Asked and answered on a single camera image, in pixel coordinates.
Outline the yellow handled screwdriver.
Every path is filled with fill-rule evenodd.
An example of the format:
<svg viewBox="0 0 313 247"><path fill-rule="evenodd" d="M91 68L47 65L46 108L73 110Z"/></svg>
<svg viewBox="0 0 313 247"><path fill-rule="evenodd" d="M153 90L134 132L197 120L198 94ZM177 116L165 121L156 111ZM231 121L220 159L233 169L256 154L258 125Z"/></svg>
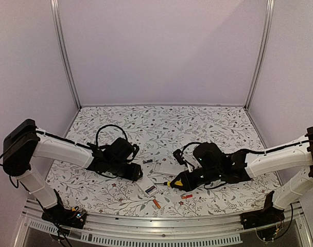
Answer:
<svg viewBox="0 0 313 247"><path fill-rule="evenodd" d="M179 181L175 181L175 182L162 182L162 183L156 183L156 185L164 185L164 186L168 186L168 187L173 187L173 188L181 188L183 187L183 183L179 180Z"/></svg>

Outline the white remote with screen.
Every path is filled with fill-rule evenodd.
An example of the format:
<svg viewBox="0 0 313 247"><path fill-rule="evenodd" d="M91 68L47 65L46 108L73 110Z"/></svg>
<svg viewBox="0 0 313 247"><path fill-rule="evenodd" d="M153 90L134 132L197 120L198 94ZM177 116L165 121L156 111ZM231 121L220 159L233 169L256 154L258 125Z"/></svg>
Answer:
<svg viewBox="0 0 313 247"><path fill-rule="evenodd" d="M150 180L139 180L136 184L147 197L152 197L158 192L157 186Z"/></svg>

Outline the plain white remote control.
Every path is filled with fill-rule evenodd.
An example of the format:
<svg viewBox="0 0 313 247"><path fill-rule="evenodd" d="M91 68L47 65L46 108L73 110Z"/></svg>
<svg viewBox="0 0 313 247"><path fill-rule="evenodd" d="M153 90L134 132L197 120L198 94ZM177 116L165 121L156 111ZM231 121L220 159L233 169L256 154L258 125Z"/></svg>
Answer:
<svg viewBox="0 0 313 247"><path fill-rule="evenodd" d="M185 171L182 166L172 165L168 163L156 163L153 172L161 175L177 176L180 172Z"/></svg>

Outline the purple black AA battery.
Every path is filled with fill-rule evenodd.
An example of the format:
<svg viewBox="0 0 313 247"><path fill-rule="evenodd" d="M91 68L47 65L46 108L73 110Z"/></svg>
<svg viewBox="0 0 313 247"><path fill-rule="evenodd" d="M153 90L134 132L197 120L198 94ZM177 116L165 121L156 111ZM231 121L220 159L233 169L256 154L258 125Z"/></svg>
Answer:
<svg viewBox="0 0 313 247"><path fill-rule="evenodd" d="M150 159L150 160L146 160L146 161L143 161L143 164L147 164L147 163L151 163L151 162L153 162L153 160L152 160L152 159Z"/></svg>

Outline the red AA battery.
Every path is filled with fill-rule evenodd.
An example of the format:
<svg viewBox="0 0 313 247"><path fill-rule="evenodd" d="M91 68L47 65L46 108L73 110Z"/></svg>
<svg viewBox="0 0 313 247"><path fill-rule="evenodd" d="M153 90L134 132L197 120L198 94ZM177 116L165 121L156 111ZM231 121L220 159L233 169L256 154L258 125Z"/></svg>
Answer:
<svg viewBox="0 0 313 247"><path fill-rule="evenodd" d="M184 195L181 197L181 199L188 199L188 198L192 198L192 197L193 197L193 195Z"/></svg>

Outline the orange AA battery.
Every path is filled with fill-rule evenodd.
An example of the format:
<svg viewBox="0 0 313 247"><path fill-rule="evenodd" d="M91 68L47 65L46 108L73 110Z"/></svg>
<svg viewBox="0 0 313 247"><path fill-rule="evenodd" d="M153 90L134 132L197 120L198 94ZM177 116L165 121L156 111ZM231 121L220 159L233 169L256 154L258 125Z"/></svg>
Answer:
<svg viewBox="0 0 313 247"><path fill-rule="evenodd" d="M158 201L157 201L156 199L153 199L152 201L153 201L153 203L155 204L155 206L156 206L158 209L161 208L161 206L159 205L159 203L158 203Z"/></svg>

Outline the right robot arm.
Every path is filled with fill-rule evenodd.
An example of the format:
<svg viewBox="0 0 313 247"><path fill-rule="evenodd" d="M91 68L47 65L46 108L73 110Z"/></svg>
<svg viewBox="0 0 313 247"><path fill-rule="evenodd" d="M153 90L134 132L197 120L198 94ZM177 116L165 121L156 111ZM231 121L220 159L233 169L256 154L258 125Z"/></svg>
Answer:
<svg viewBox="0 0 313 247"><path fill-rule="evenodd" d="M268 198L270 204L258 213L269 224L290 203L313 188L313 127L296 140L263 151L240 149L226 154L215 143L198 143L193 151L200 168L180 172L169 186L185 192L221 180L226 184L250 181L262 174L300 167L301 170Z"/></svg>

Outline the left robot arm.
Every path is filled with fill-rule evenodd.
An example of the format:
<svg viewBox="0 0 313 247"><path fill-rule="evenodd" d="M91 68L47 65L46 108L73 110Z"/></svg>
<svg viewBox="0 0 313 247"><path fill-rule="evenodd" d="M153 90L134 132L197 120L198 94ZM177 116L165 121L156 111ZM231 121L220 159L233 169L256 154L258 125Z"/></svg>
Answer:
<svg viewBox="0 0 313 247"><path fill-rule="evenodd" d="M138 145L130 144L127 137L119 137L110 145L101 146L98 142L83 145L47 133L34 120L27 119L4 139L0 166L36 198L51 218L64 223L75 210L63 206L58 193L31 165L33 157L66 162L98 175L108 172L136 182L143 176L141 166L133 163L138 151Z"/></svg>

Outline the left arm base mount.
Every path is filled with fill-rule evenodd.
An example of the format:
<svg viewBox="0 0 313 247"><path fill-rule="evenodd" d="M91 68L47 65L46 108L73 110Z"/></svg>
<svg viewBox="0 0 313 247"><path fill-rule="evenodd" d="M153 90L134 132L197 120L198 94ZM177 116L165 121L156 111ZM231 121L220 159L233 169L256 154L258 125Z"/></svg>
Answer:
<svg viewBox="0 0 313 247"><path fill-rule="evenodd" d="M83 229L86 221L86 210L78 206L67 209L64 206L56 205L49 209L44 209L42 219L57 225Z"/></svg>

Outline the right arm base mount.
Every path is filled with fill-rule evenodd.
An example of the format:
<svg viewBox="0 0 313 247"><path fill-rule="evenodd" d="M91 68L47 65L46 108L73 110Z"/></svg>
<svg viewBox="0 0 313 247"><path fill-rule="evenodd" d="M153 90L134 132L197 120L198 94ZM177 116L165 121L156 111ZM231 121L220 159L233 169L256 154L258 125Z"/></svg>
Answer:
<svg viewBox="0 0 313 247"><path fill-rule="evenodd" d="M283 226L285 216L283 211L256 210L240 215L240 222L245 230L255 229L257 237L264 242L273 241Z"/></svg>

